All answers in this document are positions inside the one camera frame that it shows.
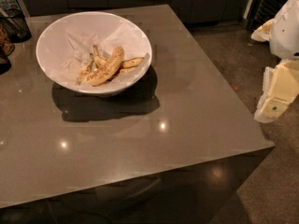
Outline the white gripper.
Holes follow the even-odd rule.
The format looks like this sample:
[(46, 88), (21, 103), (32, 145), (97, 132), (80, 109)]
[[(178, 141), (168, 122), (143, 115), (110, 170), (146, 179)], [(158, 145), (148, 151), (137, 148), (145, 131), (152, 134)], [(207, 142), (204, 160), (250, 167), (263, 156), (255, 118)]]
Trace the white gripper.
[(254, 41), (270, 43), (270, 52), (282, 60), (263, 73), (263, 95), (254, 119), (269, 123), (278, 119), (299, 95), (299, 0), (288, 0), (274, 19), (253, 31)]

